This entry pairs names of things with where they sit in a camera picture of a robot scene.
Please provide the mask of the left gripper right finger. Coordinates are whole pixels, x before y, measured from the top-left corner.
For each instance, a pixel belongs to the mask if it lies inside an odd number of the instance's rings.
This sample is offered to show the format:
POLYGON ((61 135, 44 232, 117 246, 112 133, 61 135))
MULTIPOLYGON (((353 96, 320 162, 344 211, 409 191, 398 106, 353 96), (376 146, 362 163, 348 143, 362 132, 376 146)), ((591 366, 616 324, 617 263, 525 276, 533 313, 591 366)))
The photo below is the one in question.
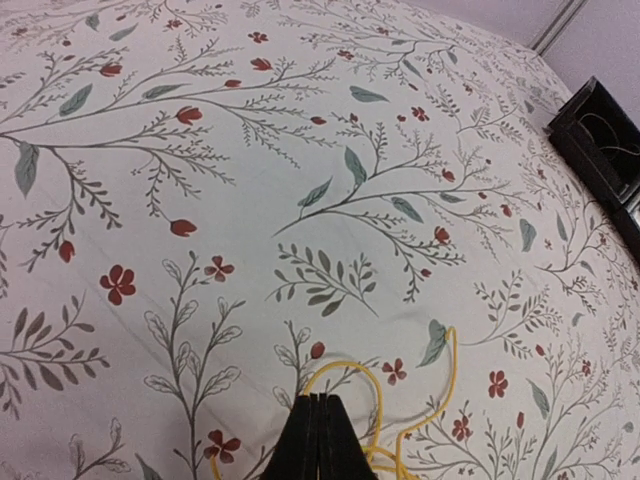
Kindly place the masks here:
POLYGON ((377 480, 338 395, 319 396, 318 478, 377 480))

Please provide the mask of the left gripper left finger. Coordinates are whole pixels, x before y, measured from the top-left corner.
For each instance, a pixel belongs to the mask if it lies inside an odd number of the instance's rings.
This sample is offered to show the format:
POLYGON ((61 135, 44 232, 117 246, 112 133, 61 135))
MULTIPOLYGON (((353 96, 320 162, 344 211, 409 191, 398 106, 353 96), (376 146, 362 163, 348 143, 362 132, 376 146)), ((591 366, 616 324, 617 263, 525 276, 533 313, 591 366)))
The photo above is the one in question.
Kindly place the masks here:
POLYGON ((262 480, 314 480, 318 475, 319 396, 298 396, 262 480))

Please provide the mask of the floral patterned table mat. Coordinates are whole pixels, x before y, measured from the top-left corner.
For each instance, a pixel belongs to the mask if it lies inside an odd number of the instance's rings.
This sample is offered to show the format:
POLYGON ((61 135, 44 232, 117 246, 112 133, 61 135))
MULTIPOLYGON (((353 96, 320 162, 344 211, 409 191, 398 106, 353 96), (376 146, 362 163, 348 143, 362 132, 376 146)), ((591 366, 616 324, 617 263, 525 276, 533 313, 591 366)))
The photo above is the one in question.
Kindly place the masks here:
POLYGON ((1 5, 1 475, 635 479, 639 271, 533 51, 399 1, 1 5))

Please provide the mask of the black three-compartment tray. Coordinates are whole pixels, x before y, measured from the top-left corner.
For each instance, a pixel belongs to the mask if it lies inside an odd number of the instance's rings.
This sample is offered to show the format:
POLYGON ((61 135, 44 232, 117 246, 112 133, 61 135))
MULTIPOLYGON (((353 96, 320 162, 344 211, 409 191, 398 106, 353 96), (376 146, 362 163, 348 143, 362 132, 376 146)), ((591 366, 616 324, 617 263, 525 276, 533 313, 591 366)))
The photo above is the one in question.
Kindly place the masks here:
POLYGON ((639 234, 639 128, 594 76, 546 127, 554 149, 624 235, 639 234))

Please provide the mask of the right aluminium frame post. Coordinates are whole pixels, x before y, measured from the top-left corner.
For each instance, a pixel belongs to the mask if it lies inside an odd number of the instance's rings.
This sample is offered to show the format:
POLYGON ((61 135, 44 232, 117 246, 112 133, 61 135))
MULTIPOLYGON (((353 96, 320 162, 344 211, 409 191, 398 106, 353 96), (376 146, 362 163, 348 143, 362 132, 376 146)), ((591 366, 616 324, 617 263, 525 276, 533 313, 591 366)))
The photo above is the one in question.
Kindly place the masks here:
POLYGON ((562 0, 550 22, 528 44, 528 48, 544 56, 587 4, 588 0, 562 0))

